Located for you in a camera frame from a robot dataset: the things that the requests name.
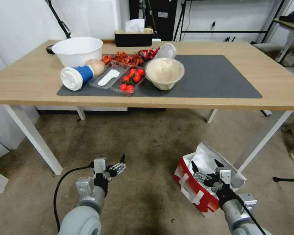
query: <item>metal shelf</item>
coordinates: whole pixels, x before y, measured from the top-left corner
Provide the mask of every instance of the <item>metal shelf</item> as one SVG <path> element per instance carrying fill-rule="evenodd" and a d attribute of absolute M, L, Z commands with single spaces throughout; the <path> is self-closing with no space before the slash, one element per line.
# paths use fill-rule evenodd
<path fill-rule="evenodd" d="M 175 41 L 176 39 L 176 36 L 177 36 L 177 31 L 179 30 L 179 27 L 180 27 L 180 23 L 181 23 L 181 20 L 182 20 L 182 25 L 181 25 L 181 31 L 180 31 L 180 40 L 181 41 L 181 38 L 182 38 L 182 33 L 255 33 L 255 34 L 265 34 L 261 43 L 263 43 L 273 25 L 273 19 L 274 18 L 277 18 L 285 0 L 281 0 L 281 3 L 274 15 L 274 17 L 272 18 L 271 20 L 271 23 L 268 27 L 267 30 L 261 30 L 261 31 L 255 31 L 255 30 L 182 30 L 183 29 L 183 23 L 184 23 L 184 16 L 185 16 L 185 8 L 186 8 L 186 2 L 187 1 L 204 1 L 204 0 L 184 0 L 184 3 L 182 3 L 182 11 L 181 11 L 181 14 L 180 14 L 180 19 L 179 19 L 179 22 L 177 24 L 177 27 L 176 27 L 176 31 L 175 31 L 175 35 L 174 35 L 174 38 L 173 38 L 173 41 Z"/>

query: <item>beige bowl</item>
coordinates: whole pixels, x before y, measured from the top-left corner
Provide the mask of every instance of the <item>beige bowl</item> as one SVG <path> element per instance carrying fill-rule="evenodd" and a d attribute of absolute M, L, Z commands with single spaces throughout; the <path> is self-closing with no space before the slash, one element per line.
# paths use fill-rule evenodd
<path fill-rule="evenodd" d="M 146 78 L 160 90 L 170 90 L 184 75 L 184 66 L 175 59 L 158 58 L 146 67 Z"/>

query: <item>brown carpet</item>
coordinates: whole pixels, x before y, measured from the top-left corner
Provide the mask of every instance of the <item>brown carpet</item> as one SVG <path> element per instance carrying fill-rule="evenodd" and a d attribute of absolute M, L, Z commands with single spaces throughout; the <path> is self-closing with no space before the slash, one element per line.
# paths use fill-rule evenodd
<path fill-rule="evenodd" d="M 134 110 L 129 115 L 42 115 L 36 127 L 66 171 L 105 156 L 116 163 L 126 154 L 127 169 L 109 183 L 101 214 L 102 234 L 230 234 L 222 211 L 206 219 L 180 192 L 172 174 L 180 158 L 202 140 L 231 163 L 265 122 L 259 111 L 220 110 L 211 124 L 208 110 Z M 294 120 L 294 114 L 288 120 Z M 290 134 L 278 131 L 242 172 L 239 190 L 258 199 L 255 216 L 273 235 L 294 235 L 294 162 Z M 56 176 L 25 139 L 0 158 L 0 173 L 9 178 L 0 194 L 0 234 L 56 234 L 53 193 Z M 60 219 L 77 203 L 75 181 L 92 176 L 70 174 L 58 194 Z"/>

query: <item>cherry tomato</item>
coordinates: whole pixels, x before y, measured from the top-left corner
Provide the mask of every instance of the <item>cherry tomato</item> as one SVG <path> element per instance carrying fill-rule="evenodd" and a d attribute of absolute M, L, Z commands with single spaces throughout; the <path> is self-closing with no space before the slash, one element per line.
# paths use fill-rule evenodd
<path fill-rule="evenodd" d="M 145 71 L 143 69 L 139 69 L 137 70 L 137 72 L 141 75 L 144 76 L 145 75 Z"/>
<path fill-rule="evenodd" d="M 132 85 L 128 85 L 126 90 L 128 93 L 132 93 L 134 91 L 134 87 Z"/>
<path fill-rule="evenodd" d="M 130 73 L 130 74 L 128 75 L 128 77 L 131 78 L 131 77 L 133 77 L 134 74 L 135 74 L 135 73 Z"/>
<path fill-rule="evenodd" d="M 129 78 L 128 76 L 124 76 L 124 77 L 122 78 L 122 81 L 129 82 L 129 81 L 130 81 L 130 78 Z"/>
<path fill-rule="evenodd" d="M 122 84 L 121 86 L 120 86 L 120 90 L 126 90 L 127 89 L 127 85 L 126 84 Z"/>
<path fill-rule="evenodd" d="M 135 83 L 138 83 L 140 81 L 140 75 L 135 75 L 133 79 Z"/>
<path fill-rule="evenodd" d="M 136 71 L 136 69 L 131 69 L 130 70 L 130 73 L 136 73 L 137 71 Z"/>

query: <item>clear plastic tray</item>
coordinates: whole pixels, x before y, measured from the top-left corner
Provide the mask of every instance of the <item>clear plastic tray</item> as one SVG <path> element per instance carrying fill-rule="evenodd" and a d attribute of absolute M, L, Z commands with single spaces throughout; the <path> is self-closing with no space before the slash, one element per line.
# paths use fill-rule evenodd
<path fill-rule="evenodd" d="M 106 74 L 112 69 L 120 72 L 119 76 L 116 78 L 111 78 L 110 81 L 103 86 L 98 85 L 98 82 L 101 81 L 101 79 L 103 79 L 103 77 L 106 76 Z M 113 60 L 106 65 L 106 69 L 103 74 L 97 77 L 93 77 L 92 79 L 88 81 L 88 84 L 99 89 L 109 89 L 119 79 L 121 79 L 122 81 L 122 78 L 129 73 L 130 69 L 131 69 L 130 65 L 126 65 L 126 64 Z"/>
<path fill-rule="evenodd" d="M 139 70 L 139 69 L 143 69 L 144 71 L 145 71 L 145 68 L 144 67 L 139 67 L 139 66 L 137 66 L 136 67 L 136 70 Z M 124 74 L 123 76 L 121 76 L 121 77 L 119 77 L 113 84 L 112 84 L 112 86 L 110 87 L 110 89 L 111 90 L 113 90 L 113 91 L 115 91 L 116 93 L 120 93 L 120 94 L 124 94 L 124 95 L 127 95 L 127 96 L 131 96 L 134 92 L 135 92 L 135 90 L 137 89 L 137 87 L 145 80 L 145 75 L 144 76 L 141 76 L 140 77 L 140 81 L 138 82 L 138 83 L 135 83 L 134 85 L 133 85 L 133 87 L 134 87 L 134 90 L 132 91 L 132 92 L 129 92 L 129 91 L 127 91 L 127 90 L 120 90 L 120 86 L 121 86 L 121 84 L 122 84 L 122 79 L 123 79 L 123 77 L 124 76 L 127 76 L 129 74 L 129 71 L 128 71 L 128 73 L 127 74 Z"/>

